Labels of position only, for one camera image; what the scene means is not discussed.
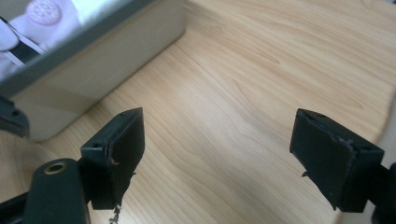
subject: black plastic part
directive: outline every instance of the black plastic part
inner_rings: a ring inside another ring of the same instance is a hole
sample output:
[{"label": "black plastic part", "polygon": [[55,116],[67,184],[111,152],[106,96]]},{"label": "black plastic part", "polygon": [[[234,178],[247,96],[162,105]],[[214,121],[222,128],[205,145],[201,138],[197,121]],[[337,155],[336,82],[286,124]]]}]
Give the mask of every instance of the black plastic part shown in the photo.
[{"label": "black plastic part", "polygon": [[94,209],[121,205],[144,150],[142,108],[118,114],[82,146],[79,164]]},{"label": "black plastic part", "polygon": [[389,170],[382,167],[381,173],[375,176],[377,183],[370,195],[376,208],[373,213],[373,224],[396,223],[396,163]]},{"label": "black plastic part", "polygon": [[0,130],[16,134],[19,137],[29,136],[29,121],[14,103],[0,96]]},{"label": "black plastic part", "polygon": [[0,203],[1,224],[22,224],[27,193]]},{"label": "black plastic part", "polygon": [[33,58],[40,56],[40,54],[29,47],[27,44],[20,41],[18,45],[9,51],[23,63],[29,63]]},{"label": "black plastic part", "polygon": [[23,224],[37,223],[90,223],[76,161],[60,159],[35,170]]},{"label": "black plastic part", "polygon": [[367,175],[379,169],[381,148],[324,115],[299,109],[290,152],[334,210],[363,212],[372,186]]}]

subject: wood grain surface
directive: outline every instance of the wood grain surface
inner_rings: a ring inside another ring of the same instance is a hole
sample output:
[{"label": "wood grain surface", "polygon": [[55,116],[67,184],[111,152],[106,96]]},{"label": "wood grain surface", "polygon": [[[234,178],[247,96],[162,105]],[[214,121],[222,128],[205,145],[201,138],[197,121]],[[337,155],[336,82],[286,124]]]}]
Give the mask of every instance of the wood grain surface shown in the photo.
[{"label": "wood grain surface", "polygon": [[[380,0],[188,0],[186,33],[66,130],[0,133],[0,200],[45,161],[142,106],[146,153],[120,223],[334,223],[290,154],[297,108],[376,141],[396,87],[396,6]],[[91,211],[108,223],[111,211]]]}]

